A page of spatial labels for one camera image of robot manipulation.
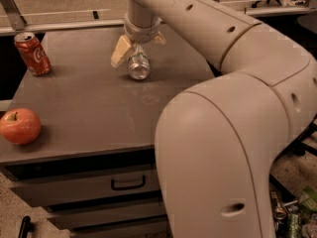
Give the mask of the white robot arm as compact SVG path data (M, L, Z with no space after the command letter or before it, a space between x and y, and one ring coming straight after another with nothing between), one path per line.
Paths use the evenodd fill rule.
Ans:
M176 31L220 76L176 95L155 136L173 238L275 238L268 177L314 120L315 58L269 25L212 0L129 0L136 42Z

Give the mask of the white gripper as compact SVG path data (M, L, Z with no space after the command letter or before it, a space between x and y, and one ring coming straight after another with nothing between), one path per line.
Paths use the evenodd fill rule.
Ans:
M129 19L128 15L125 15L124 31L126 35L122 35L119 38L111 56L111 65L118 67L134 52L132 42L145 44L154 40L156 44L164 46L166 39L163 34L159 32L159 25L160 18L154 17L154 21L148 26L139 27Z

